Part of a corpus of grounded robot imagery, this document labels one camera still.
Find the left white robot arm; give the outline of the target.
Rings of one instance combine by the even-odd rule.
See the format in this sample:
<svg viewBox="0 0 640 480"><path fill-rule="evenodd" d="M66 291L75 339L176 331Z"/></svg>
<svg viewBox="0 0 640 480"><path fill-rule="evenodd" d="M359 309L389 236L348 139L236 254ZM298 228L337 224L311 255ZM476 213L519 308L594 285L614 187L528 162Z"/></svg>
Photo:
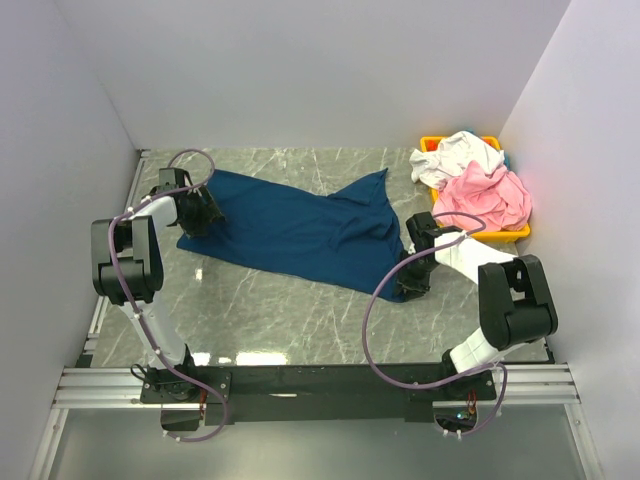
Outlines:
<svg viewBox="0 0 640 480"><path fill-rule="evenodd" d="M194 184L186 170L162 168L158 181L138 206L91 224L92 281L96 293L134 325L151 356L149 366L174 367L164 389L186 402L199 392L200 378L187 368L188 347L161 298L164 267L158 237L165 228L179 226L186 238L203 238L224 215L207 187Z"/></svg>

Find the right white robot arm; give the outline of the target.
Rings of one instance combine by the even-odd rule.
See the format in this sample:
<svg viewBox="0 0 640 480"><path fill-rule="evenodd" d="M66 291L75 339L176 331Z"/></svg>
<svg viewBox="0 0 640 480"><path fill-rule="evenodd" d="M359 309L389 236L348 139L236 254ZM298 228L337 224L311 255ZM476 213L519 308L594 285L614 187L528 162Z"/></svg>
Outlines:
<svg viewBox="0 0 640 480"><path fill-rule="evenodd" d="M479 327L443 355L448 368L438 378L444 395L464 397L474 386L471 369L498 362L511 351L557 331L555 305L538 257L496 250L456 226L438 225L429 212L413 215L406 226L414 250L432 252L399 270L396 294L404 300L425 295L431 273L440 265L478 287Z"/></svg>

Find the dark blue t shirt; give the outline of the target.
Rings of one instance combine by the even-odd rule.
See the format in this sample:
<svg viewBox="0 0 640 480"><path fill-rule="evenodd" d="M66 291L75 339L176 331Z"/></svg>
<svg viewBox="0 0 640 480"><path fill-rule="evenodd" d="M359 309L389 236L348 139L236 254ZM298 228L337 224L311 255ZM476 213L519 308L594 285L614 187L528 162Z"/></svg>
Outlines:
<svg viewBox="0 0 640 480"><path fill-rule="evenodd" d="M205 236L182 236L191 253L371 294L400 261L400 224L384 170L327 196L217 171L208 183L225 218Z"/></svg>

